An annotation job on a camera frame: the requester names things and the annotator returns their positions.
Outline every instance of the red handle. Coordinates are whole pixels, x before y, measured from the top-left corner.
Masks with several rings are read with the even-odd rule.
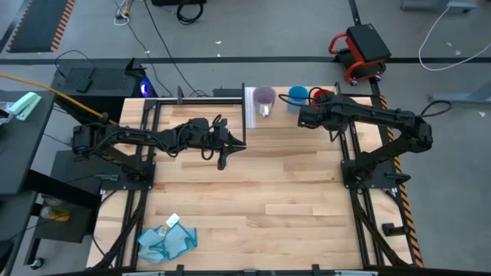
[[[332,50],[332,48],[334,48],[334,44],[336,43],[336,41],[339,38],[342,38],[345,36],[348,36],[348,34],[347,33],[340,33],[340,34],[336,35],[334,38],[332,38],[331,44],[329,45],[329,53],[331,53],[331,54],[337,54],[338,53],[338,50]]]

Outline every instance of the blue cloth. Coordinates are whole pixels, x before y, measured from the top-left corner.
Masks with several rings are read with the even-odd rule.
[[[171,261],[198,246],[196,228],[184,228],[176,223],[164,236],[159,234],[162,228],[149,228],[138,237],[142,245],[138,255],[149,263],[158,265]]]

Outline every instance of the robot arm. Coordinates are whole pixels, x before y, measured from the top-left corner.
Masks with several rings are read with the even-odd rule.
[[[357,156],[353,170],[362,179],[370,177],[370,173],[379,163],[406,152],[427,151],[433,144],[431,126],[413,112],[400,109],[380,110],[332,93],[321,94],[314,104],[302,107],[298,116],[300,127],[323,126],[330,131],[346,130],[353,121],[392,127],[401,132],[396,140],[371,153],[362,152]]]
[[[138,171],[137,162],[132,156],[125,156],[112,146],[125,143],[139,146],[155,146],[157,149],[176,157],[179,152],[188,148],[202,150],[205,160],[212,158],[214,152],[219,152],[218,169],[226,166],[226,157],[229,154],[244,150],[245,144],[237,140],[226,128],[227,119],[221,119],[218,115],[209,126],[205,118],[195,118],[187,123],[174,127],[171,130],[160,132],[150,130],[138,130],[134,128],[101,123],[90,123],[74,128],[72,149],[79,156],[89,157],[93,154],[110,155],[119,163]],[[208,157],[204,152],[209,150]]]

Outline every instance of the gray floor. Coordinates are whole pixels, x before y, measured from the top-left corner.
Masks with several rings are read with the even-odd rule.
[[[3,1],[0,31],[14,17],[20,3]],[[449,15],[435,29],[423,51],[424,57],[470,56],[491,42],[491,3],[478,1],[479,9],[468,15]],[[417,49],[438,14],[402,12],[399,1],[357,1],[361,20],[371,22],[395,57],[416,57]],[[174,57],[246,56],[326,56],[331,37],[352,25],[347,1],[309,0],[209,0],[199,23],[182,26],[169,12],[150,6],[156,22]],[[113,25],[112,0],[78,1],[56,53],[9,54],[0,58],[55,58],[64,51],[78,49],[90,58],[144,58],[143,49],[127,27]],[[166,52],[142,2],[132,9],[131,25],[154,58]],[[491,50],[484,56],[491,56]],[[79,58],[76,55],[68,58]],[[439,67],[445,64],[431,64]],[[339,64],[181,64],[189,82],[211,91],[220,86],[331,85],[342,81]],[[171,90],[188,87],[171,64],[157,64],[157,73]],[[436,91],[470,92],[489,81],[491,64],[464,64],[443,72],[425,71],[419,64],[389,64],[380,82],[391,107],[421,110],[427,95]],[[0,66],[0,72],[49,84],[52,65]],[[366,83],[350,87],[341,82],[345,93],[370,93]],[[28,85],[0,79],[3,90],[34,90]],[[491,109],[486,106],[459,106],[441,117],[430,118],[435,143],[421,154],[402,156],[414,222],[424,263],[428,268],[491,271],[491,170],[488,137],[491,135]],[[76,122],[53,113],[46,133],[68,142]],[[45,136],[33,169],[49,173],[57,150],[67,147]],[[38,275],[82,270],[90,240],[81,245],[43,241],[39,255],[46,265],[31,271],[21,265],[28,244],[28,232],[14,275]]]

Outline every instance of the white label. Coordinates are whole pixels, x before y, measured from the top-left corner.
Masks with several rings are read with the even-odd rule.
[[[169,219],[167,219],[166,224],[172,228],[180,219],[181,218],[176,213],[173,213]]]
[[[269,115],[269,110],[271,110],[271,105],[272,104],[260,104],[259,105],[259,113],[263,116],[266,117]]]

